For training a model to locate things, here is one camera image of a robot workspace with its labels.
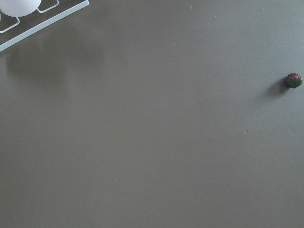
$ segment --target gray table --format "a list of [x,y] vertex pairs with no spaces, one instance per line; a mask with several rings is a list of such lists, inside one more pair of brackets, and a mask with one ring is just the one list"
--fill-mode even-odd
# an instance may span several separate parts
[[91,0],[1,52],[0,227],[303,228],[303,10]]

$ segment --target white cup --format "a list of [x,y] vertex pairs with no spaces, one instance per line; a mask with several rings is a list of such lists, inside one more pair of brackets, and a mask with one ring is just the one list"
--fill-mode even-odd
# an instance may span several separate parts
[[22,17],[34,12],[41,0],[0,0],[0,11],[11,17]]

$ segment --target strawberry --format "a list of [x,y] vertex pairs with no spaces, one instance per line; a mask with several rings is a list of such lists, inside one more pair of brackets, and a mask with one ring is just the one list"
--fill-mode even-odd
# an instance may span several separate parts
[[288,88],[297,88],[302,84],[302,76],[296,73],[291,73],[286,77],[286,86]]

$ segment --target small red and green object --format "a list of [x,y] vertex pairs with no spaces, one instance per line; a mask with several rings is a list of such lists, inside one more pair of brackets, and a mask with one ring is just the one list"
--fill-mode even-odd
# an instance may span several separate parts
[[302,84],[302,76],[297,73],[291,73],[286,77],[286,86],[288,88],[297,88]]

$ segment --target white round object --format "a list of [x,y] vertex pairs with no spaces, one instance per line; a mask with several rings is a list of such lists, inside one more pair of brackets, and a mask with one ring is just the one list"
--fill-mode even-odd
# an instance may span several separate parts
[[41,0],[0,0],[0,11],[11,17],[22,17],[34,12]]

